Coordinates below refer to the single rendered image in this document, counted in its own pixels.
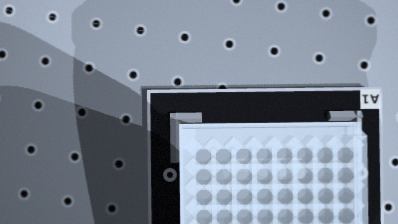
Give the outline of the white well plate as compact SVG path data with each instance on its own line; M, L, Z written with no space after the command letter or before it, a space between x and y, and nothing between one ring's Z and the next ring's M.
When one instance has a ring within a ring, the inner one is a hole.
M361 122L179 124L179 158L180 224L368 224Z

